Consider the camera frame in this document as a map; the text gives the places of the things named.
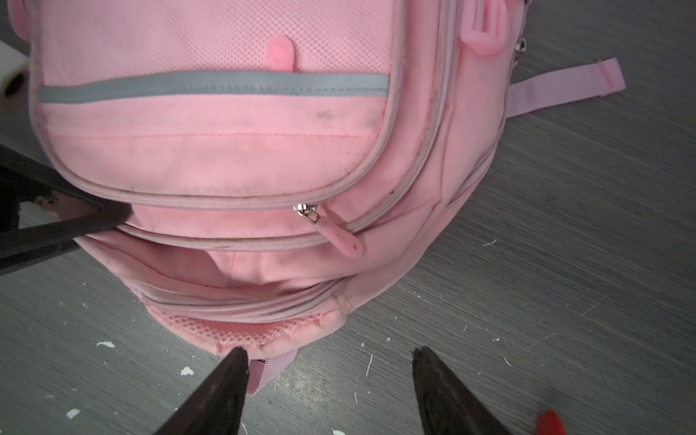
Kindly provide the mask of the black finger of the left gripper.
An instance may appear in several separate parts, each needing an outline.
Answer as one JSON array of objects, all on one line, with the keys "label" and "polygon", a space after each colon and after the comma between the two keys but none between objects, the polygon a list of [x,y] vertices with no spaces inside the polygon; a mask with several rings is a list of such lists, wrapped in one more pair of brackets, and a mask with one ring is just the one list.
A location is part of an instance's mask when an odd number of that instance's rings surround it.
[{"label": "black finger of the left gripper", "polygon": [[[34,203],[61,215],[56,222],[20,227],[21,205]],[[76,188],[29,157],[1,148],[1,273],[7,275],[79,248],[78,237],[124,224],[128,204],[100,199]]]}]

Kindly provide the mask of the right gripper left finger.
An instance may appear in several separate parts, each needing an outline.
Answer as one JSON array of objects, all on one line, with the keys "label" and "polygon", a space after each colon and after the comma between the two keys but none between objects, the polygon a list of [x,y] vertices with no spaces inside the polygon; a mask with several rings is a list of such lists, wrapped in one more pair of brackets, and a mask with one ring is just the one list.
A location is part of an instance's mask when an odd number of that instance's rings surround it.
[{"label": "right gripper left finger", "polygon": [[248,381],[248,353],[234,348],[155,434],[237,435]]}]

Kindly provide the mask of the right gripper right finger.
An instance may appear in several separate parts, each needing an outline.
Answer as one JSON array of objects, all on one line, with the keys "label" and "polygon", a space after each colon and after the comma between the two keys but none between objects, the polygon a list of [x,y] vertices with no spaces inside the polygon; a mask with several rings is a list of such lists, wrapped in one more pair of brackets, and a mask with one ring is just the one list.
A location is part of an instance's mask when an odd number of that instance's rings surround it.
[{"label": "right gripper right finger", "polygon": [[413,351],[413,382],[426,435],[510,435],[429,347]]}]

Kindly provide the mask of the pink school backpack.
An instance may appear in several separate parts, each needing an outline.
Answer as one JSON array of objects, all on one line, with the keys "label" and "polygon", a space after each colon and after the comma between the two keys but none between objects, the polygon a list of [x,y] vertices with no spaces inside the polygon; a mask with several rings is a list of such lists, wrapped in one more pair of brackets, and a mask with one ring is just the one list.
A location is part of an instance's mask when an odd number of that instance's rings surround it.
[{"label": "pink school backpack", "polygon": [[526,1],[11,1],[34,133],[130,207],[78,244],[248,392],[406,275],[508,119],[625,89],[511,75]]}]

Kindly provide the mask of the red pen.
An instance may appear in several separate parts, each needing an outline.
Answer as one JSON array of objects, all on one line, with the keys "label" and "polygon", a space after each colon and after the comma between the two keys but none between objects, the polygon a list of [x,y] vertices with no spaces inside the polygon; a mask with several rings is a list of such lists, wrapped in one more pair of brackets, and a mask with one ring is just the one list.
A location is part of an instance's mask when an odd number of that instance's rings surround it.
[{"label": "red pen", "polygon": [[536,421],[536,435],[567,435],[567,430],[562,420],[554,411],[548,410],[542,413]]}]

